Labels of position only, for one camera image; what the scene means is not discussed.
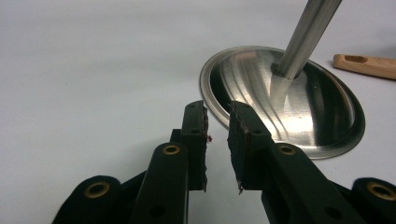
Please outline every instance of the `black plastic part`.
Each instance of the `black plastic part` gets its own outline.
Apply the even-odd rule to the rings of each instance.
[[[113,206],[120,192],[121,184],[113,177],[98,175],[87,179],[64,202],[53,223],[112,223]]]
[[[229,132],[236,177],[244,189],[263,189],[271,223],[365,223],[300,148],[270,142],[249,105],[232,102]]]
[[[64,202],[53,223],[128,223],[130,219],[133,223],[184,223],[188,190],[205,189],[207,182],[207,128],[204,102],[187,105],[182,129],[174,129],[171,142],[157,147],[147,172],[122,185],[110,176],[83,181]],[[164,147],[169,147],[166,153],[161,151]],[[85,196],[86,189],[92,191],[93,198]]]
[[[231,103],[228,147],[236,180],[242,189],[263,189],[265,169],[262,152],[274,141],[250,105]]]
[[[180,143],[158,146],[151,158],[129,223],[186,223],[188,150]]]
[[[375,178],[358,179],[350,199],[369,223],[396,223],[396,187],[390,183]]]
[[[189,149],[189,190],[206,190],[206,142],[207,109],[204,101],[186,105],[183,124],[172,131],[171,141],[179,142]]]

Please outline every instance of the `metal rod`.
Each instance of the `metal rod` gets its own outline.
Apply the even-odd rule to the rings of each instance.
[[[280,60],[277,72],[287,79],[303,70],[342,0],[308,0]]]

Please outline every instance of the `wooden utensil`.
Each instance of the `wooden utensil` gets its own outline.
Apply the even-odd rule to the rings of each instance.
[[[396,79],[396,59],[335,54],[333,64],[347,71]]]

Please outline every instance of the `stainless steel lid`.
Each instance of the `stainless steel lid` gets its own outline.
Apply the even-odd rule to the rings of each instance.
[[[274,75],[283,54],[280,49],[239,47],[213,56],[200,77],[209,109],[228,127],[230,102],[249,104],[276,142],[294,144],[311,159],[334,157],[356,146],[365,121],[354,94],[311,61],[292,80]]]

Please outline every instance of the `white table surface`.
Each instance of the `white table surface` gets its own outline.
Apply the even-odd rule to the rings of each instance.
[[[0,223],[51,223],[94,175],[124,182],[202,99],[198,79],[215,53],[285,49],[306,1],[1,1]],[[332,67],[336,53],[396,58],[396,1],[349,0],[311,60],[355,93],[361,142],[315,161],[350,188],[358,177],[396,184],[396,82]],[[259,191],[238,195],[227,130],[210,114],[207,193],[191,192],[189,223],[267,223]]]

